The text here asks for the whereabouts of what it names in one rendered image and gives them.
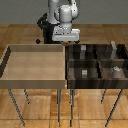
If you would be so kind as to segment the grey can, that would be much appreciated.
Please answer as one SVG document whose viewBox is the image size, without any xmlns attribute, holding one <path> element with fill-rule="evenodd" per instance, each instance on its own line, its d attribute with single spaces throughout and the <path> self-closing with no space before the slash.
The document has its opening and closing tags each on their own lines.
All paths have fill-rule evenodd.
<svg viewBox="0 0 128 128">
<path fill-rule="evenodd" d="M 119 78 L 120 77 L 120 73 L 121 73 L 121 68 L 115 66 L 113 68 L 113 77 L 114 78 Z"/>
</svg>

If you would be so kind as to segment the dark wooden compartment bin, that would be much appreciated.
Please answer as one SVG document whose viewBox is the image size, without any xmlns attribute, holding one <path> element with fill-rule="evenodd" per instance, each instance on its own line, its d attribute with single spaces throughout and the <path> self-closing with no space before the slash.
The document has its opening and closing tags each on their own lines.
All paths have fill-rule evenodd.
<svg viewBox="0 0 128 128">
<path fill-rule="evenodd" d="M 81 45 L 86 45 L 85 59 L 80 59 Z M 116 45 L 111 59 L 111 44 L 72 44 L 65 47 L 66 79 L 69 89 L 128 89 L 128 50 Z M 113 68 L 121 68 L 119 78 L 113 77 Z M 87 70 L 87 78 L 82 78 Z"/>
</svg>

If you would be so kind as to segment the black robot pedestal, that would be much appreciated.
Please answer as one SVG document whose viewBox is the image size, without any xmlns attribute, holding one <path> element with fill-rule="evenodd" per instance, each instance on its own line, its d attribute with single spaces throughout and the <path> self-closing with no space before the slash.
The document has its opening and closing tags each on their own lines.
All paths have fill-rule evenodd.
<svg viewBox="0 0 128 128">
<path fill-rule="evenodd" d="M 47 14 L 44 14 L 37 21 L 37 25 L 43 31 L 44 43 L 45 44 L 59 44 L 59 41 L 53 41 L 52 35 L 55 24 L 51 24 L 47 20 Z"/>
</svg>

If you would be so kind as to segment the tall grey box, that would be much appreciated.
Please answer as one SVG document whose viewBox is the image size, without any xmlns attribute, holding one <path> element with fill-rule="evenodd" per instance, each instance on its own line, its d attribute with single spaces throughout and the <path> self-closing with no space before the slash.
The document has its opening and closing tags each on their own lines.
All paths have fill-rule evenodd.
<svg viewBox="0 0 128 128">
<path fill-rule="evenodd" d="M 81 45 L 80 59 L 85 59 L 86 45 Z"/>
</svg>

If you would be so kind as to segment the thin metal leg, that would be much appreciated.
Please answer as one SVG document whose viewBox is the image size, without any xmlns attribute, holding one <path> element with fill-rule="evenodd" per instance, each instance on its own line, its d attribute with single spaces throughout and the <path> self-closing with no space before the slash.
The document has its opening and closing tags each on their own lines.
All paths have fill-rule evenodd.
<svg viewBox="0 0 128 128">
<path fill-rule="evenodd" d="M 57 89 L 58 122 L 60 122 L 61 89 Z"/>
<path fill-rule="evenodd" d="M 11 99 L 12 99 L 13 105 L 15 106 L 15 109 L 16 109 L 16 111 L 17 111 L 17 114 L 18 114 L 18 116 L 19 116 L 19 119 L 20 119 L 20 121 L 22 122 L 22 125 L 25 127 L 24 119 L 23 119 L 23 117 L 22 117 L 22 115 L 21 115 L 21 112 L 20 112 L 20 110 L 19 110 L 19 107 L 18 107 L 18 105 L 17 105 L 17 102 L 16 102 L 16 100 L 15 100 L 15 97 L 14 97 L 14 95 L 13 95 L 12 90 L 11 90 L 11 89 L 8 89 L 8 93 L 9 93 Z"/>
<path fill-rule="evenodd" d="M 111 120 L 112 114 L 114 113 L 114 111 L 115 111 L 115 109 L 116 109 L 116 107 L 118 105 L 118 102 L 119 102 L 119 100 L 120 100 L 120 98 L 122 96 L 122 93 L 123 93 L 123 89 L 120 90 L 120 92 L 119 92 L 119 94 L 117 96 L 117 99 L 116 99 L 115 103 L 113 104 L 113 107 L 112 107 L 112 109 L 111 109 L 111 111 L 109 113 L 109 116 L 108 116 L 107 120 L 106 120 L 105 127 L 108 126 L 108 124 L 109 124 L 109 122 Z"/>
<path fill-rule="evenodd" d="M 26 97 L 27 103 L 28 103 L 28 104 L 30 104 L 30 100 L 29 100 L 29 98 L 28 98 L 27 89 L 24 89 L 24 94 L 25 94 L 25 97 Z"/>
<path fill-rule="evenodd" d="M 70 127 L 72 127 L 72 119 L 73 119 L 73 107 L 74 107 L 74 94 L 75 89 L 70 89 L 70 104 L 71 104 L 71 119 L 70 119 Z"/>
<path fill-rule="evenodd" d="M 104 92 L 103 92 L 103 95 L 102 95 L 102 98 L 101 98 L 101 104 L 102 104 L 103 101 L 104 101 L 106 92 L 107 92 L 107 89 L 105 89 Z"/>
</svg>

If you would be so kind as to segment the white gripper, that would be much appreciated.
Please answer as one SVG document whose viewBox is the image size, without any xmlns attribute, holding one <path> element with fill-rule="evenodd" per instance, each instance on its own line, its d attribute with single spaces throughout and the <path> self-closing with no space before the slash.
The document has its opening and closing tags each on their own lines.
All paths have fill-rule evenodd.
<svg viewBox="0 0 128 128">
<path fill-rule="evenodd" d="M 79 29 L 63 29 L 61 26 L 55 26 L 53 30 L 52 40 L 53 41 L 78 41 L 79 40 Z"/>
</svg>

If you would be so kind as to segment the light wooden bin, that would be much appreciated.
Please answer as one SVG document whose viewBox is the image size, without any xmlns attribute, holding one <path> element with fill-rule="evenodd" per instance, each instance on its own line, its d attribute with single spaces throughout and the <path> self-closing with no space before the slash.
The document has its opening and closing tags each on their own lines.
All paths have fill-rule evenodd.
<svg viewBox="0 0 128 128">
<path fill-rule="evenodd" d="M 7 45 L 0 58 L 0 89 L 64 89 L 62 45 Z"/>
</svg>

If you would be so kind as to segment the small grey cube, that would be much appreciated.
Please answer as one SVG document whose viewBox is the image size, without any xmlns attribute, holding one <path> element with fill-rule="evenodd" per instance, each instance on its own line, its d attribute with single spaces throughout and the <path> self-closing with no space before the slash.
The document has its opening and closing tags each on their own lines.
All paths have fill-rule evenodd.
<svg viewBox="0 0 128 128">
<path fill-rule="evenodd" d="M 82 70 L 82 78 L 87 78 L 87 70 Z"/>
</svg>

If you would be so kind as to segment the grey bottle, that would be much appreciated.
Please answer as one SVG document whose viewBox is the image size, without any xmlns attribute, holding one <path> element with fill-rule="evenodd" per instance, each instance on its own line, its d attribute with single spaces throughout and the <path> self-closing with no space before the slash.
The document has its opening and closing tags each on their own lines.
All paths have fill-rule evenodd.
<svg viewBox="0 0 128 128">
<path fill-rule="evenodd" d="M 114 59 L 115 55 L 116 55 L 117 47 L 116 47 L 116 43 L 114 41 L 111 41 L 111 45 L 112 45 L 111 59 Z"/>
</svg>

